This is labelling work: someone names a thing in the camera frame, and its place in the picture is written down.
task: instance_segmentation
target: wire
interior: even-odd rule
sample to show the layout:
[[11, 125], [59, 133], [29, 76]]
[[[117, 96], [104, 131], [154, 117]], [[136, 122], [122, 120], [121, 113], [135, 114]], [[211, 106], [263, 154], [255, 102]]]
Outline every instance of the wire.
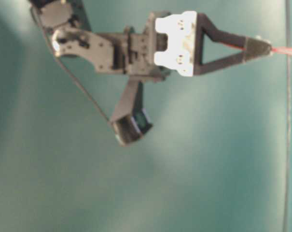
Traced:
[[82, 85], [80, 79], [78, 77], [76, 77], [67, 67], [66, 65], [58, 58], [55, 56], [55, 50], [52, 47], [49, 38], [46, 34], [46, 30], [44, 29], [43, 25], [42, 25], [42, 21], [41, 18], [39, 17], [39, 13], [40, 10], [38, 8], [36, 8], [35, 6], [32, 7], [32, 11], [35, 10], [35, 17], [36, 17], [36, 22], [39, 26], [39, 28], [41, 29], [42, 33], [43, 33], [43, 37], [45, 39], [45, 42], [51, 52], [51, 54], [53, 55], [56, 63], [71, 77], [73, 83], [86, 95], [86, 97], [93, 103], [94, 107], [98, 110], [99, 114], [105, 119], [105, 121], [110, 124], [109, 119], [107, 117], [107, 115], [104, 113], [104, 111], [102, 110], [102, 108], [99, 106], [98, 102], [92, 97], [92, 95], [88, 92], [88, 90]]
[[[227, 44], [227, 43], [226, 44], [222, 43], [222, 44], [224, 44], [225, 46], [228, 46], [228, 47], [235, 48], [235, 49], [239, 49], [239, 50], [243, 50], [243, 51], [245, 50], [243, 47], [238, 47], [238, 46], [234, 46], [234, 45]], [[292, 47], [273, 47], [272, 52], [292, 56]]]

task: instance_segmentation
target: white plastic part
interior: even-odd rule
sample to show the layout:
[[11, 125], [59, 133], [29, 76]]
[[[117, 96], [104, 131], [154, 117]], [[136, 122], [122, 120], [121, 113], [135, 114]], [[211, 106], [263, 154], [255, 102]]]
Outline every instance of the white plastic part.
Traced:
[[154, 54], [156, 65], [193, 76], [196, 18], [197, 12], [186, 11], [156, 19], [155, 30], [168, 36], [166, 51]]

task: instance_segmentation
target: green surface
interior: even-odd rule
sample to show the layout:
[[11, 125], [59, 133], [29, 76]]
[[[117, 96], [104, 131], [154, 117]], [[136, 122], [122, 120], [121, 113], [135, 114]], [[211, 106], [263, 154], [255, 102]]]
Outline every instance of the green surface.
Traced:
[[[197, 10], [220, 29], [283, 46], [285, 3], [275, 2], [84, 1], [94, 31], [141, 31], [152, 10]], [[66, 62], [111, 114], [127, 78]], [[154, 128], [119, 147], [52, 60], [26, 2], [0, 0], [0, 232], [282, 231], [284, 56], [173, 73], [146, 84], [145, 106]]]

